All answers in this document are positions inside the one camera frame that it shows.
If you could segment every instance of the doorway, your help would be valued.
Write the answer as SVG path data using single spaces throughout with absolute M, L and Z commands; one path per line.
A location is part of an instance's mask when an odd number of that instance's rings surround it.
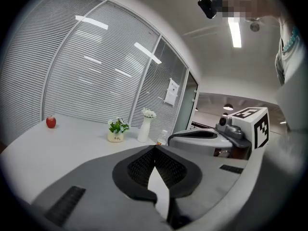
M 186 130 L 188 122 L 193 111 L 194 100 L 196 98 L 198 84 L 194 80 L 191 73 L 188 74 L 187 84 L 183 96 L 183 101 L 180 107 L 177 122 L 174 126 L 173 133 Z

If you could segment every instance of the window blind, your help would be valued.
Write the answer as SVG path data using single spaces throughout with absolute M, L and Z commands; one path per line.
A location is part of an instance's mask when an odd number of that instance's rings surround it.
M 5 56 L 0 79 L 0 138 L 13 140 L 41 121 L 49 65 L 77 22 L 102 0 L 44 0 L 23 22 Z
M 126 122 L 159 35 L 136 16 L 106 2 L 75 28 L 48 81 L 44 117 L 54 113 Z
M 161 39 L 158 43 L 154 55 L 162 63 L 157 64 L 154 60 L 151 61 L 140 91 L 131 125 L 141 127 L 143 123 L 142 108 L 145 107 L 155 111 L 157 118 L 151 121 L 149 137 L 156 142 L 162 130 L 165 129 L 170 134 L 173 129 L 179 110 L 185 77 L 188 72 L 183 62 L 166 44 L 164 39 Z M 164 103 L 170 78 L 180 86 L 174 106 Z

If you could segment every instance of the vase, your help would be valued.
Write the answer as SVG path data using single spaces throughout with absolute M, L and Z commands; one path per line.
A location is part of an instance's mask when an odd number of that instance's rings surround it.
M 109 133 L 107 135 L 107 139 L 108 139 L 108 141 L 110 141 L 112 143 L 122 142 L 123 139 L 124 139 L 124 133 L 113 133 L 113 132 L 109 131 Z
M 139 135 L 137 138 L 139 142 L 146 143 L 148 141 L 151 121 L 152 121 L 152 118 L 145 117 L 143 119 L 143 124 L 140 128 Z

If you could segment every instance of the red apple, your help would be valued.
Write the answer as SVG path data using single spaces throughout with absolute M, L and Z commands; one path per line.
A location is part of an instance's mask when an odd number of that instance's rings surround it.
M 46 118 L 46 124 L 49 128 L 54 128 L 56 126 L 56 118 L 49 116 Z

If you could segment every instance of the table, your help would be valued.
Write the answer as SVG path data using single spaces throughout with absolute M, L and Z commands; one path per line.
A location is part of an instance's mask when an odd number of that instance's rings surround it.
M 55 128 L 45 120 L 29 129 L 0 155 L 2 170 L 13 192 L 28 203 L 77 166 L 101 156 L 153 145 L 137 141 L 139 129 L 125 132 L 124 141 L 107 140 L 108 125 L 55 114 Z

